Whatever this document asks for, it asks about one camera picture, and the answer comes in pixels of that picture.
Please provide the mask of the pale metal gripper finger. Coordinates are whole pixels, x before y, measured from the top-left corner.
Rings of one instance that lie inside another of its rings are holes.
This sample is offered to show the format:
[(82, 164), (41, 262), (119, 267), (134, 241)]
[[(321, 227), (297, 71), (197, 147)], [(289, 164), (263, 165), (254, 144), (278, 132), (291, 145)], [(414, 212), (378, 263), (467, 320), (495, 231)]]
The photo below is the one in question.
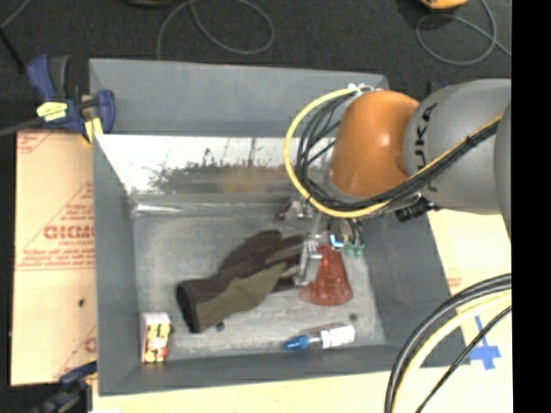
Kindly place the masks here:
[(319, 253), (319, 243), (316, 240), (307, 239), (303, 243), (300, 253), (300, 261), (297, 264), (297, 270), (294, 275), (294, 284), (296, 286), (305, 286), (309, 283), (313, 279), (313, 273), (321, 259), (322, 255)]

